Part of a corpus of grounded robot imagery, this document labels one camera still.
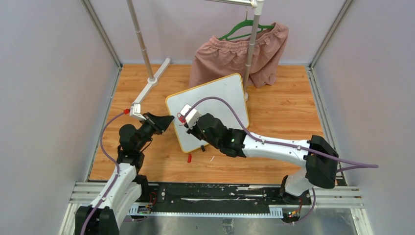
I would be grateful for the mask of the yellow framed whiteboard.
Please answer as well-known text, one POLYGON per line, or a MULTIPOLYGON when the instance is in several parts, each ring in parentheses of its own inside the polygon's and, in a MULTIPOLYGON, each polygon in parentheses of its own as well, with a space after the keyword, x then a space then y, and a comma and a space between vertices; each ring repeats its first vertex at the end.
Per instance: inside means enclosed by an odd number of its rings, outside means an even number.
MULTIPOLYGON (((168 112, 172 116, 177 114, 185 107, 185 105, 194 105, 202 98, 214 96, 225 100, 236 112, 243 125, 247 128, 250 125, 248 108, 245 101, 245 92, 243 91, 242 77, 238 73, 207 82, 205 84, 169 95, 166 100, 168 112)), ((241 126, 237 122, 231 110, 219 100, 206 100, 198 104, 195 109, 201 114, 212 114, 227 128, 240 129, 241 126)), ((181 150, 189 153, 207 145, 205 141, 200 141, 196 137, 188 134, 182 123, 175 118, 173 121, 175 133, 179 141, 181 150)))

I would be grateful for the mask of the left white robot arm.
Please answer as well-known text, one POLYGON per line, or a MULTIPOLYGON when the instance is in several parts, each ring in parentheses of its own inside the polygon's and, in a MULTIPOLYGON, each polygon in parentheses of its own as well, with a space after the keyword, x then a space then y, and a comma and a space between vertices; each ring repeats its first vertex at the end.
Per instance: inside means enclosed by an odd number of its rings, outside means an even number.
POLYGON ((147 177, 139 174, 144 150, 154 135, 161 135, 168 129, 174 117, 151 113, 145 113, 143 117, 139 128, 132 124, 120 128, 117 158, 108 156, 115 169, 98 196, 76 211, 74 234, 117 235, 132 205, 149 198, 147 177))

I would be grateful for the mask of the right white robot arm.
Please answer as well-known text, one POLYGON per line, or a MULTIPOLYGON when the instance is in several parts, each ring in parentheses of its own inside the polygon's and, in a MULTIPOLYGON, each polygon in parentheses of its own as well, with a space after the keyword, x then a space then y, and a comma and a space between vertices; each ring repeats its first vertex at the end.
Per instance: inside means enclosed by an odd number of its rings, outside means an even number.
POLYGON ((185 124, 187 133, 205 141, 229 157, 263 157, 295 164, 301 169, 286 175, 279 197, 292 204, 313 187, 332 189, 336 184, 338 154, 321 136, 310 140, 288 141, 266 138, 243 129, 227 128, 211 114, 185 124))

